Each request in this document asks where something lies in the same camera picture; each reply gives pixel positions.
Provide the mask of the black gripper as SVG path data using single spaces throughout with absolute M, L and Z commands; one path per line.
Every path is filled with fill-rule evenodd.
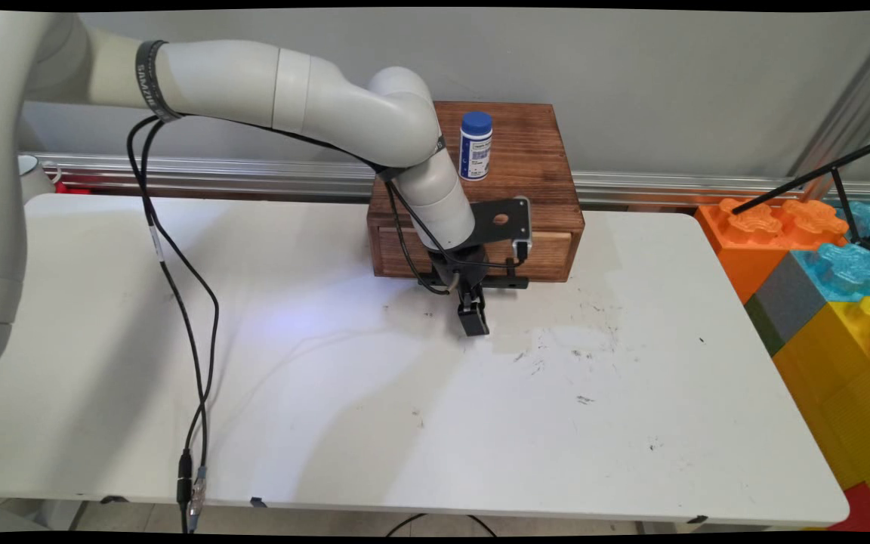
M 486 300 L 483 296 L 483 280 L 489 271 L 489 266 L 484 265 L 488 262 L 486 245 L 446 250 L 450 259 L 436 250 L 427 252 L 432 265 L 432 272 L 427 275 L 429 292 L 457 292 L 457 317 L 465 335 L 487 336 L 489 327 L 486 320 Z

